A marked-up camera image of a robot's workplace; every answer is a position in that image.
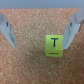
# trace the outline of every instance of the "block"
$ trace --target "block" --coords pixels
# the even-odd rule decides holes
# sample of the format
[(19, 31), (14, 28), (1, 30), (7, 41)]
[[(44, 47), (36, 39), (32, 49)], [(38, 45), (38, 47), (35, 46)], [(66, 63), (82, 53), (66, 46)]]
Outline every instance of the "block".
[(63, 35), (46, 35), (46, 56), (62, 57)]

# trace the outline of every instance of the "yellow-green block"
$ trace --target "yellow-green block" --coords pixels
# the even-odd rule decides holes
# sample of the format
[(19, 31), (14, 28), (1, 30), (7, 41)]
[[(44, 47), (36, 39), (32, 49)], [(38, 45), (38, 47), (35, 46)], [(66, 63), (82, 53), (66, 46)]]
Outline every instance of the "yellow-green block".
[(46, 56), (62, 57), (63, 35), (46, 35)]

